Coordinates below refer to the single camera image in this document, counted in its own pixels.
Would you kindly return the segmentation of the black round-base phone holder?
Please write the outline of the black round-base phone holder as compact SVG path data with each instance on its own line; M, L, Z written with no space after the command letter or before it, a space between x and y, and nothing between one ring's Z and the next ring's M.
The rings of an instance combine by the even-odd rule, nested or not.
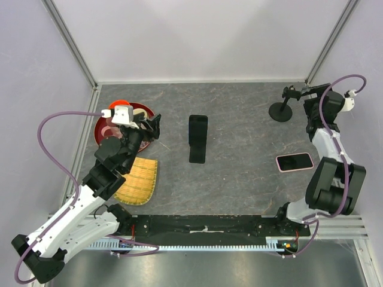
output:
M299 100L302 97L302 92L294 88L294 86L284 87L282 91L283 102L273 103L268 110L269 116L280 123L289 121L292 118L293 111L287 104L290 99Z

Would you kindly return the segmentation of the black smartphone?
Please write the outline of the black smartphone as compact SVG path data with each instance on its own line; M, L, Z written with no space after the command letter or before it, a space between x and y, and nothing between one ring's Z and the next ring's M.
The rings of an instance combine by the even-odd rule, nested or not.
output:
M206 145L208 117L206 115L189 116L189 145Z

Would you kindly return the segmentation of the black folding phone stand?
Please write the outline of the black folding phone stand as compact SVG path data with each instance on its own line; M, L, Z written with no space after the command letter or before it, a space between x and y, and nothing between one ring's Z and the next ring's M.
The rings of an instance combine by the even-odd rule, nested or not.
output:
M190 145L189 162L204 164L206 157L206 143L192 142Z

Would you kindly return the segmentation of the pink case smartphone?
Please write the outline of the pink case smartphone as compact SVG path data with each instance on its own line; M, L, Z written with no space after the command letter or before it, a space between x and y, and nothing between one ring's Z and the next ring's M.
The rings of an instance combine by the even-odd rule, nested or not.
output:
M276 165L281 173L309 170L314 167L309 153L279 155L276 157Z

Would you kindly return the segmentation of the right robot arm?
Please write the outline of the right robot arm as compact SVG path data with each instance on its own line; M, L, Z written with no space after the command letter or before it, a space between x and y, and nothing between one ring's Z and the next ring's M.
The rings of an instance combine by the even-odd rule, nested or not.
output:
M304 101L303 107L308 120L306 132L320 157L304 198L286 203L278 209L274 220L278 234L301 233L307 223L318 216L332 218L350 215L354 210L366 169L355 164L345 152L335 119L338 113L353 109L356 94L356 91L350 90L341 95L333 91L330 84L301 90L289 86L283 89L284 101L270 106L270 117L278 122L286 122L293 115L288 100L300 100L303 96L313 95L313 98Z

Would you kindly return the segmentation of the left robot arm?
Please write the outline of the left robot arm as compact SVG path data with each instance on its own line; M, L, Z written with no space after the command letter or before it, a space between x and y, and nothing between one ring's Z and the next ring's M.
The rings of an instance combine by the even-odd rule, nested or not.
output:
M77 253L105 236L125 235L133 225L132 215L120 204L112 204L101 216L79 227L79 223L102 206L125 183L143 141L160 136L161 115L145 119L124 115L118 120L122 137L101 141L94 153L95 165L82 183L74 182L71 198L40 228L17 235L11 242L20 255L16 269L25 264L40 284L55 278Z

